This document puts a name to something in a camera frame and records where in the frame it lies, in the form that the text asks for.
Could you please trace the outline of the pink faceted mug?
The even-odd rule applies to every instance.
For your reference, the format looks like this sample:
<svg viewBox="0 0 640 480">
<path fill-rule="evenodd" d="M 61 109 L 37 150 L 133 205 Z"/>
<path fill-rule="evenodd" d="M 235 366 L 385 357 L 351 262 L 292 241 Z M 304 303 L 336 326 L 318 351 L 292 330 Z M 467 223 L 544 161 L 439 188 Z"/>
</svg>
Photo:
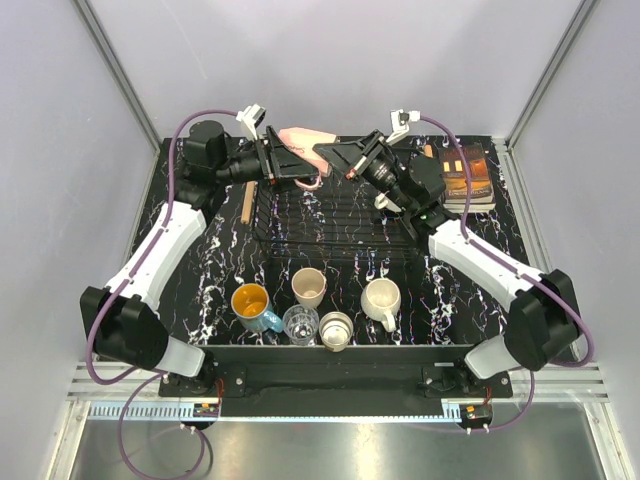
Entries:
<svg viewBox="0 0 640 480">
<path fill-rule="evenodd" d="M 317 171 L 313 181 L 305 183 L 295 180 L 294 183 L 304 191 L 315 191 L 321 187 L 322 179 L 331 173 L 330 164 L 317 154 L 313 147 L 316 144 L 330 144 L 337 141 L 338 136 L 333 133 L 322 132 L 302 127 L 289 127 L 280 129 L 280 140 L 294 153 L 311 164 Z"/>
</svg>

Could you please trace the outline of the speckled cream mug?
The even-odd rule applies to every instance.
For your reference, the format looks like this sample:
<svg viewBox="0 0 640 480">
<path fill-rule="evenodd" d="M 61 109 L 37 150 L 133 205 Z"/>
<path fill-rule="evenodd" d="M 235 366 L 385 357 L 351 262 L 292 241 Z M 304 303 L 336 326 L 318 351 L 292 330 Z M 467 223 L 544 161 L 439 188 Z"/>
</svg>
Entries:
<svg viewBox="0 0 640 480">
<path fill-rule="evenodd" d="M 361 294 L 361 308 L 371 320 L 380 322 L 387 332 L 396 329 L 401 293 L 392 280 L 379 278 L 367 284 Z"/>
</svg>

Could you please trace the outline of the blue butterfly mug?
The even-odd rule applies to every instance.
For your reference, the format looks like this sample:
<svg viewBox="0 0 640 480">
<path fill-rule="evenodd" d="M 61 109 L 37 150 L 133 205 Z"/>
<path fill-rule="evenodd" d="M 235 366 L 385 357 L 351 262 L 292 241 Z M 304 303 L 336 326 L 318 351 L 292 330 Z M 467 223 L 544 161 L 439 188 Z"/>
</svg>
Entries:
<svg viewBox="0 0 640 480">
<path fill-rule="evenodd" d="M 284 330 L 282 319 L 273 312 L 269 294 L 261 285 L 249 283 L 237 288 L 231 297 L 231 307 L 241 324 L 253 333 Z"/>
</svg>

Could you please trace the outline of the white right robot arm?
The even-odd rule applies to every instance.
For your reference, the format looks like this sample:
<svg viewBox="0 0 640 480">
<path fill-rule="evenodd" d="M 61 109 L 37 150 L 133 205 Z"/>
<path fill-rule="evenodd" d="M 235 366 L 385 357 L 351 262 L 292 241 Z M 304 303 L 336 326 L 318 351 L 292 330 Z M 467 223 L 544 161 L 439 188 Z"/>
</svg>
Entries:
<svg viewBox="0 0 640 480">
<path fill-rule="evenodd" d="M 445 182 L 437 160 L 418 154 L 402 163 L 379 131 L 354 141 L 316 144 L 313 150 L 334 172 L 364 180 L 385 195 L 399 208 L 410 242 L 463 273 L 507 311 L 504 332 L 458 361 L 453 375 L 460 393 L 476 396 L 490 378 L 508 370 L 536 372 L 579 338 L 569 276 L 518 262 L 467 230 L 463 219 L 441 203 Z"/>
</svg>

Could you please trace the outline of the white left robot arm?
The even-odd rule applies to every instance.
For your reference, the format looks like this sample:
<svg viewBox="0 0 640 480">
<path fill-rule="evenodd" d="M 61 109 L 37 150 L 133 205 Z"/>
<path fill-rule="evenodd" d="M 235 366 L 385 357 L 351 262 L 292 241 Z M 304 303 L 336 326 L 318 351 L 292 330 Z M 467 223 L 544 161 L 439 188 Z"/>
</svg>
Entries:
<svg viewBox="0 0 640 480">
<path fill-rule="evenodd" d="M 258 135 L 260 114 L 235 113 L 248 140 L 230 154 L 218 110 L 188 116 L 173 135 L 168 152 L 168 196 L 152 229 L 125 266 L 104 287 L 89 287 L 80 297 L 87 335 L 86 366 L 99 385 L 115 384 L 136 370 L 181 376 L 196 396 L 215 386 L 216 372 L 204 351 L 168 333 L 159 318 L 162 293 L 191 245 L 207 230 L 232 184 L 291 181 L 315 190 L 331 167 L 315 146 L 335 137 L 301 127 Z"/>
</svg>

